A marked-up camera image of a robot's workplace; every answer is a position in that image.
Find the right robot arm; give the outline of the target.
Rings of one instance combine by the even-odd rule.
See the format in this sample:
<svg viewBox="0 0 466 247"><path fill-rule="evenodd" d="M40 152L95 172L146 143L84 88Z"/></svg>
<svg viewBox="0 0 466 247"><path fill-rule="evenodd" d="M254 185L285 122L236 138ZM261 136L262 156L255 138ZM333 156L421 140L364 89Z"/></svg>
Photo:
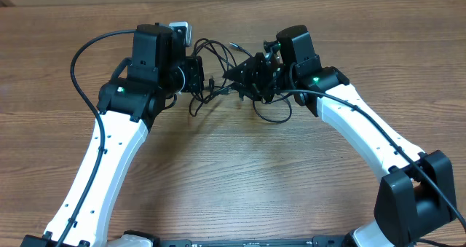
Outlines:
<svg viewBox="0 0 466 247"><path fill-rule="evenodd" d="M298 105L338 131L366 161L379 182L374 220L335 246L414 246L452 221L457 208L450 159L426 153L393 130L360 97L340 70L323 66L306 26L280 31L264 51L229 69L225 79L241 97L272 103L292 95Z"/></svg>

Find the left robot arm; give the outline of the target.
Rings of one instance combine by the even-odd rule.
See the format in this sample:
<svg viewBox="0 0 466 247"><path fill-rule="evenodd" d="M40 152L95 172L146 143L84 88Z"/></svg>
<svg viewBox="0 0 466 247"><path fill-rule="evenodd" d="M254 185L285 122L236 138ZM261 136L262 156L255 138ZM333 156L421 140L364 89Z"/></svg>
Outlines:
<svg viewBox="0 0 466 247"><path fill-rule="evenodd" d="M127 230L108 239L114 204L134 156L167 99L201 90L199 58L186 54L191 25L141 24L131 30L133 49L115 68L93 105L74 79L78 94L95 116L92 139L71 188L40 237L28 246L157 246L159 238Z"/></svg>

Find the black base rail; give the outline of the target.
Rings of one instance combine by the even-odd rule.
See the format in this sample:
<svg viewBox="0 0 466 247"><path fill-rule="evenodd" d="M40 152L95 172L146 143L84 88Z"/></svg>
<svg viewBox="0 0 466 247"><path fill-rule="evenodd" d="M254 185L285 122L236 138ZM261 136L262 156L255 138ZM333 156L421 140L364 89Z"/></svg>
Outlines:
<svg viewBox="0 0 466 247"><path fill-rule="evenodd" d="M268 240L161 240L157 236L139 231L127 230L116 240L107 242L107 247L349 247L356 246L349 236L318 235L304 239Z"/></svg>

